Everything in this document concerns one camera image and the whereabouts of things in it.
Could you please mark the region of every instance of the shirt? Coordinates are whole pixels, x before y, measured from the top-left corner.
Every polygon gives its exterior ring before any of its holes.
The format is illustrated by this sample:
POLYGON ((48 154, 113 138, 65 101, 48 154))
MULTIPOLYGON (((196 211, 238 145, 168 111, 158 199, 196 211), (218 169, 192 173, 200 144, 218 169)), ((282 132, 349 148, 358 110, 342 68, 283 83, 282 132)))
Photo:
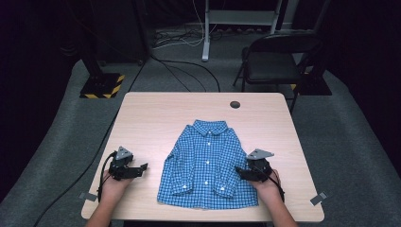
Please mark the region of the shirt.
POLYGON ((225 121, 187 125, 167 156, 157 201, 189 208, 256 206, 256 190, 235 167, 247 168, 246 153, 225 121))

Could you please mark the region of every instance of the chair backrest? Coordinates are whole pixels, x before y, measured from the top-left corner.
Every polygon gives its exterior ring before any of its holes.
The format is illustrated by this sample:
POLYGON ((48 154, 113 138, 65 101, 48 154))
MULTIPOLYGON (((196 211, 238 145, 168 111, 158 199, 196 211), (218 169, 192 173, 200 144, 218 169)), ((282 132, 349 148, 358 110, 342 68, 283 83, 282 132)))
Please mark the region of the chair backrest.
POLYGON ((309 53, 320 50, 322 41, 315 34, 274 34, 254 41, 250 52, 309 53))

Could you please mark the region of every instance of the wooden table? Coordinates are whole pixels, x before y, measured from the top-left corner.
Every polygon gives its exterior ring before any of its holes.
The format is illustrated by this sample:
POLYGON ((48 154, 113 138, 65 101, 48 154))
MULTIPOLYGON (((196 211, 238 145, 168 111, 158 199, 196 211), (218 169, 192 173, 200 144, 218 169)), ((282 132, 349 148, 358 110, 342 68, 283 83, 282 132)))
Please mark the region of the wooden table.
MULTIPOLYGON (((186 125, 196 119, 225 120, 243 149, 261 148, 274 153, 268 158, 279 170, 286 205, 296 221, 324 219, 300 141, 280 94, 266 93, 128 93, 115 120, 90 192, 96 194, 101 166, 120 146, 135 157, 131 166, 148 163, 142 178, 136 178, 113 213, 114 219, 174 221, 271 221, 265 205, 233 210, 201 210, 159 203, 156 200, 164 161, 186 125), (238 101, 240 107, 230 106, 238 101)), ((86 201, 82 216, 89 218, 97 201, 86 201)))

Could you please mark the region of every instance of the yellow and black hazard tape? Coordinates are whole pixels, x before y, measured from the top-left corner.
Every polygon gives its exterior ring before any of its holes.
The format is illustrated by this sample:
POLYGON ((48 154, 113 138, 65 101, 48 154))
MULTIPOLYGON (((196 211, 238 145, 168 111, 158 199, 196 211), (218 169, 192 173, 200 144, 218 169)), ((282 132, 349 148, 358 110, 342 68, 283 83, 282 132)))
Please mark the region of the yellow and black hazard tape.
POLYGON ((121 83, 123 82, 124 75, 120 75, 115 83, 115 86, 109 89, 107 93, 81 93, 80 97, 83 98, 112 98, 117 96, 118 91, 121 88, 121 83))

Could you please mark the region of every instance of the gray carpet floor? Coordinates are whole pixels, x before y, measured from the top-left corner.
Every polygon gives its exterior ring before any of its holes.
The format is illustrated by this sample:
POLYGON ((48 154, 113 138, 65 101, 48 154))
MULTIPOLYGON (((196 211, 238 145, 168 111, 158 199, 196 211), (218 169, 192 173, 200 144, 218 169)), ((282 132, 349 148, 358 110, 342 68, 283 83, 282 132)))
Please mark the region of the gray carpet floor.
MULTIPOLYGON (((236 87, 232 83, 239 69, 241 48, 260 35, 224 35, 212 41, 209 62, 201 62, 201 44, 170 45, 154 49, 152 53, 161 60, 201 64, 215 75, 221 92, 240 92, 239 83, 236 87)), ((107 142, 107 130, 124 94, 128 91, 218 91, 215 80, 204 69, 169 64, 192 76, 171 68, 176 74, 174 77, 154 59, 149 59, 142 70, 136 63, 108 64, 102 67, 104 72, 126 75, 117 96, 83 99, 79 98, 79 91, 88 72, 79 61, 51 129, 0 204, 0 226, 33 226, 45 208, 90 165, 39 223, 39 226, 83 226, 85 219, 80 211, 84 201, 78 195, 88 191, 92 183, 107 142)), ((324 79, 333 95, 300 96, 292 115, 317 191, 329 195, 323 202, 324 221, 300 225, 401 226, 399 177, 347 87, 329 72, 324 74, 324 79)), ((248 85, 246 91, 269 92, 270 88, 248 85)), ((116 220, 113 225, 121 226, 122 221, 116 220)))

